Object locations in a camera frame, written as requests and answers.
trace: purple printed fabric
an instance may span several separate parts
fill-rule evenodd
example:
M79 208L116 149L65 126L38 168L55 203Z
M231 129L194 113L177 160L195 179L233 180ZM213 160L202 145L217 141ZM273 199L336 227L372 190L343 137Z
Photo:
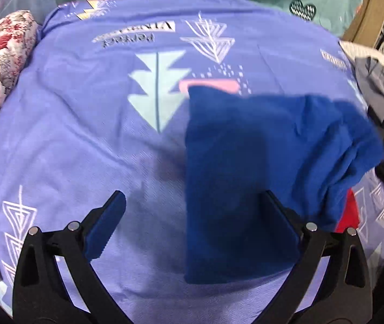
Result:
M63 229L114 190L126 195L126 213L92 266L136 324L244 324L270 302L286 273L204 286L183 278L185 89L197 80L239 96L320 94L363 110L338 39L286 13L245 0L60 6L0 112L6 311L28 229ZM57 261L71 298L85 308ZM299 310L313 301L325 266L324 259Z

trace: dark blue towel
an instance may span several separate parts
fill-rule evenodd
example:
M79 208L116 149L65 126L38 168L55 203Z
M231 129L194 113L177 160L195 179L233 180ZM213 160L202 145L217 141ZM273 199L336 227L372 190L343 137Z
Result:
M297 238L260 193L334 230L348 188L383 157L373 125L348 102L238 97L191 87L186 133L187 265L193 284L288 269Z

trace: gray fabric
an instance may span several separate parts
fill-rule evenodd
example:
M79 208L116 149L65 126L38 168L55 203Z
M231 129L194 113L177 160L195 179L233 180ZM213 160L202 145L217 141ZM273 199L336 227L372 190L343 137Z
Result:
M364 100L378 118L384 119L384 66L377 59L356 58L355 75Z

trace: blue cloth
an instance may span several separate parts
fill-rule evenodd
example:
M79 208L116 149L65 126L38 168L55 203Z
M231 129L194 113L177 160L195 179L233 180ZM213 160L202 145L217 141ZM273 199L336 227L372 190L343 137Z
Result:
M63 229L121 190L126 212L91 264L125 313L136 324L252 323L286 274L184 280L189 103L179 82L237 82L243 97L319 94L361 109L338 41L245 0L83 1L53 11L0 111L1 306L11 307L30 226ZM85 308L64 260L58 265ZM325 262L299 310L324 272Z
M349 188L384 150L347 102L316 95L243 98L191 87L186 134L186 281L212 284L285 270L299 257L271 190L304 222L332 231Z

